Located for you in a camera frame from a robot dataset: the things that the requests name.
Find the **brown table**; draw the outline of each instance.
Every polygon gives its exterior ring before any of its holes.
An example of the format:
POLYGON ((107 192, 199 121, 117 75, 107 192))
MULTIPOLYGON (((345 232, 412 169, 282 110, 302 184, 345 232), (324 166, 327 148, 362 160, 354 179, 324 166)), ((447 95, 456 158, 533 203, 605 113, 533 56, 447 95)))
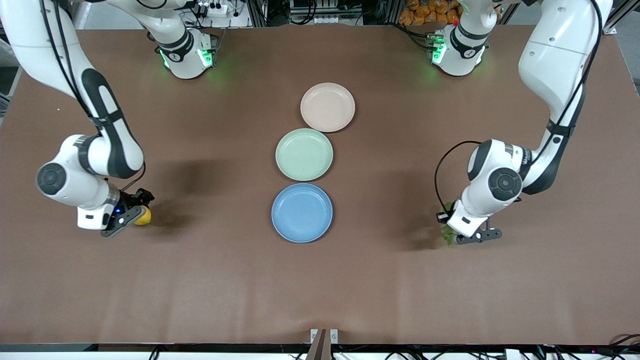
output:
MULTIPOLYGON (((497 27, 484 61, 451 78, 394 28, 229 31, 215 70, 176 79, 142 31, 84 31, 142 144, 154 225, 113 239, 40 195, 39 166, 74 133, 75 100, 25 76, 0 154, 0 341, 288 343, 314 327, 346 343, 608 343, 640 328, 640 101, 602 40, 555 185, 495 215, 500 240, 447 248, 433 171, 462 140, 537 147, 548 109, 520 82, 531 27, 497 27), (272 228, 293 181, 274 151, 303 127, 314 84, 351 90, 315 184, 335 206, 319 241, 272 228)), ((441 171, 453 200, 472 146, 441 171)))

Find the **tabletop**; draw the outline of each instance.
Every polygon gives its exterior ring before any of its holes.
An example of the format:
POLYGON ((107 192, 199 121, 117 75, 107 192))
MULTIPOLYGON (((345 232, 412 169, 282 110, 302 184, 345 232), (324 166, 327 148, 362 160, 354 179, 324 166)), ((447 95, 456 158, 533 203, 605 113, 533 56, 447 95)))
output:
MULTIPOLYGON (((448 247, 433 171, 464 140, 536 148, 546 104, 518 77, 529 26, 497 26, 483 61, 446 76, 390 27, 226 32, 218 64, 173 77, 142 31, 82 31, 145 151, 153 221, 115 238, 76 227, 38 168, 95 129, 74 99, 28 76, 0 129, 0 342, 608 343, 640 327, 640 100, 603 37, 551 189, 492 217, 504 236, 448 247), (283 240, 271 205, 294 183, 275 164, 306 127, 313 85, 345 86, 350 125, 313 184, 335 216, 314 243, 283 240)), ((454 151, 440 191, 468 184, 454 151)), ((115 181, 124 184, 126 181, 115 181)))

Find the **green plate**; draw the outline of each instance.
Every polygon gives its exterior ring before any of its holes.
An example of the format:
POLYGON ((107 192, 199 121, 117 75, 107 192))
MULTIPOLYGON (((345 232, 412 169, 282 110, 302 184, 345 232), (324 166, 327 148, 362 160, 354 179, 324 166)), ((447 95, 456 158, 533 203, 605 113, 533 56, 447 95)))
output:
POLYGON ((287 177, 311 181, 321 177, 333 161, 333 147, 324 134, 297 129, 286 134, 276 148, 276 163, 287 177))

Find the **robotic arm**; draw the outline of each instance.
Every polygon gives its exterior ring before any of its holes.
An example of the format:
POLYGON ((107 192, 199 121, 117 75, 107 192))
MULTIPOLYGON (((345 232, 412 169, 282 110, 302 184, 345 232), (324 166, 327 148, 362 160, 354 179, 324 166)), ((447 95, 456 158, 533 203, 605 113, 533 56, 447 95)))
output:
MULTIPOLYGON (((443 30, 443 46, 434 53, 434 62, 443 71, 461 76, 480 62, 495 25, 493 3, 466 1, 458 26, 443 30)), ((513 203, 521 192, 533 195, 553 184, 584 102, 583 68, 612 6, 612 0, 595 3, 597 8, 591 0, 542 2, 542 18, 518 69, 522 81, 549 106, 547 128, 536 150, 494 139, 478 145, 467 167, 471 183, 446 216, 447 224, 461 235, 473 237, 488 217, 513 203)))
MULTIPOLYGON (((167 9, 186 0, 108 0, 137 18, 156 39, 167 67, 193 78, 212 64, 202 58, 209 35, 187 30, 167 9)), ((104 176, 128 179, 144 167, 142 149, 129 130, 108 82, 84 55, 68 14, 57 0, 0 0, 0 17, 24 70, 37 81, 78 100, 96 135, 72 135, 38 171, 36 185, 50 199, 77 207, 77 225, 113 236, 148 211, 153 195, 129 195, 104 176)))

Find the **white plate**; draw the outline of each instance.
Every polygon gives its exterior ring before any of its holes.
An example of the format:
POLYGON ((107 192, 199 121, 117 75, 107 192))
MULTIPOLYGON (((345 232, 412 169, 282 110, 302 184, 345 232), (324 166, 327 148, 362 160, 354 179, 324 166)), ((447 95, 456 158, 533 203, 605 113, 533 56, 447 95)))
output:
POLYGON ((356 102, 344 86, 322 83, 307 90, 300 102, 300 112, 310 127, 331 133, 351 122, 356 102))

